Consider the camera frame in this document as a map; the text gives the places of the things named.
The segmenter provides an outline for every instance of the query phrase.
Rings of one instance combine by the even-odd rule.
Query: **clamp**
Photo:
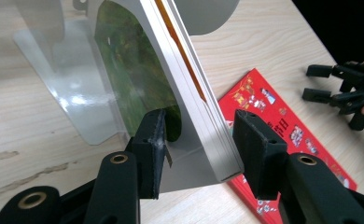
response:
[[[312,64],[308,67],[308,77],[329,77],[330,75],[343,80],[339,94],[331,96],[330,91],[305,88],[302,98],[306,101],[329,104],[340,108],[340,115],[354,114],[349,127],[354,131],[364,129],[364,115],[360,112],[364,106],[364,65],[348,62],[334,66]]]

